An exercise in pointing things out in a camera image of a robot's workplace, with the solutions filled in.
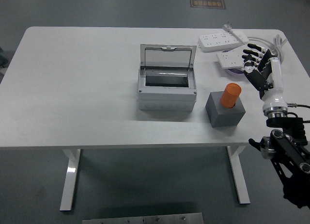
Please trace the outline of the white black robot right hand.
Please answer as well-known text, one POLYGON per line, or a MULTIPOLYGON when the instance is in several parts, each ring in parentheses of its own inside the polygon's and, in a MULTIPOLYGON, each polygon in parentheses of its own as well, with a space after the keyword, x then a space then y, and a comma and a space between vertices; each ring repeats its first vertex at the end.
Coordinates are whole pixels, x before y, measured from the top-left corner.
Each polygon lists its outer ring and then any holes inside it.
POLYGON ((244 75, 259 92, 263 101, 263 113, 268 116, 279 112, 287 113, 288 105, 283 98, 281 63, 270 50, 249 43, 243 50, 244 75))

